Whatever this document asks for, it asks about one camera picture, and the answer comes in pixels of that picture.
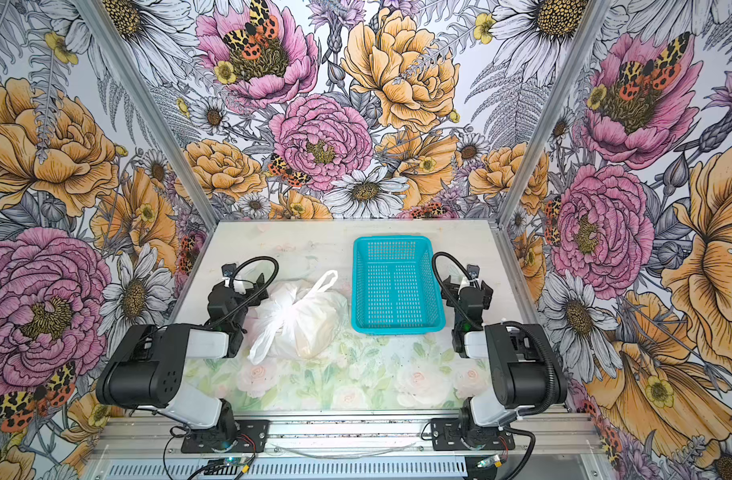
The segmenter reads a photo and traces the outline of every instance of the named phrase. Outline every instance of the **rose print mat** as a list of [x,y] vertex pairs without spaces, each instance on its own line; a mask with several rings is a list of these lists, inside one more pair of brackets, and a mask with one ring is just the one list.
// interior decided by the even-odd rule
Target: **rose print mat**
[[488,363],[451,349],[451,328],[421,336],[369,336],[343,325],[332,344],[306,361],[189,360],[185,380],[226,398],[233,411],[459,408],[490,388]]

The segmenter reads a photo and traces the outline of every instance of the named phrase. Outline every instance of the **ventilation grille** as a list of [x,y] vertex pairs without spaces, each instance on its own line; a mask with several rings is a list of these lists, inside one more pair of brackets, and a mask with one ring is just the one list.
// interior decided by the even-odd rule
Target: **ventilation grille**
[[[206,464],[202,458],[168,460],[174,478],[187,478]],[[239,466],[210,468],[198,476],[202,480],[232,480]],[[257,458],[245,480],[276,478],[460,478],[467,476],[463,458],[394,457],[357,460],[318,460],[315,458]],[[114,460],[105,480],[168,480],[163,464],[157,460]]]

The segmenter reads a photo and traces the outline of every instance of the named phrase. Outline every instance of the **purple flower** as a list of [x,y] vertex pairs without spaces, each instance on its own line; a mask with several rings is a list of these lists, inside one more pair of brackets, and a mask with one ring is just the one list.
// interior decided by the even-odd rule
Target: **purple flower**
[[657,480],[661,478],[659,475],[659,466],[652,460],[651,456],[643,451],[643,444],[638,438],[630,435],[622,429],[617,430],[622,443],[622,462],[624,463],[626,476],[629,478],[640,478],[641,480]]
[[459,212],[462,210],[464,205],[464,198],[462,190],[459,187],[446,187],[433,198],[434,202],[440,202],[448,210],[452,212]]
[[631,98],[622,98],[620,66],[626,62],[646,65],[667,48],[654,39],[641,43],[628,34],[620,37],[592,76],[592,92],[585,117],[574,125],[575,141],[597,151],[610,162],[624,162],[639,170],[667,152],[691,126],[698,108],[688,108],[702,63],[692,64],[694,37],[676,66],[675,77],[658,90],[644,84]]
[[227,16],[198,16],[196,35],[201,63],[214,70],[216,84],[224,84],[229,95],[227,106],[239,113],[264,108],[272,103],[289,101],[297,94],[313,90],[318,80],[318,45],[313,34],[304,35],[294,22],[288,7],[280,13],[268,0],[270,15],[278,22],[278,37],[262,47],[259,58],[247,60],[231,54],[222,38],[235,30],[244,30],[248,7],[237,13],[230,7]]
[[419,13],[417,0],[384,0],[383,6],[400,10],[404,15],[416,15]]
[[561,197],[553,264],[591,284],[598,298],[621,295],[652,252],[654,227],[641,182],[619,165],[584,165]]
[[315,30],[325,24],[340,24],[350,30],[364,20],[364,0],[311,0],[308,6],[313,11],[310,19]]
[[473,160],[467,162],[465,165],[462,165],[459,168],[454,168],[454,181],[466,184],[468,181],[467,178],[470,176],[470,174],[479,168],[486,168],[484,162],[480,160]]
[[68,362],[77,375],[97,364],[109,282],[100,254],[62,230],[30,228],[0,241],[0,396],[32,392]]
[[369,165],[373,149],[366,120],[350,107],[319,94],[300,97],[269,123],[275,153],[312,178],[308,186],[329,191],[332,180]]

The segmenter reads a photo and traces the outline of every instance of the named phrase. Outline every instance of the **white plastic bag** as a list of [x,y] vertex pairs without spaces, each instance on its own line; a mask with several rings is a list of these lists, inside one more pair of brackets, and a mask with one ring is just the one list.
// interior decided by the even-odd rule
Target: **white plastic bag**
[[312,288],[303,280],[271,285],[269,298],[248,316],[252,333],[258,332],[248,360],[257,365],[266,356],[310,359],[329,346],[340,323],[350,317],[348,300],[327,291],[338,277],[336,270],[329,270]]

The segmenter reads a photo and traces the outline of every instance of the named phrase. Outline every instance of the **blue plastic basket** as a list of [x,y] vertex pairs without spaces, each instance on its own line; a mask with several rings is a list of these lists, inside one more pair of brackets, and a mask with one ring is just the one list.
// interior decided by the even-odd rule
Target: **blue plastic basket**
[[426,236],[362,236],[353,245],[353,329],[417,335],[446,325]]

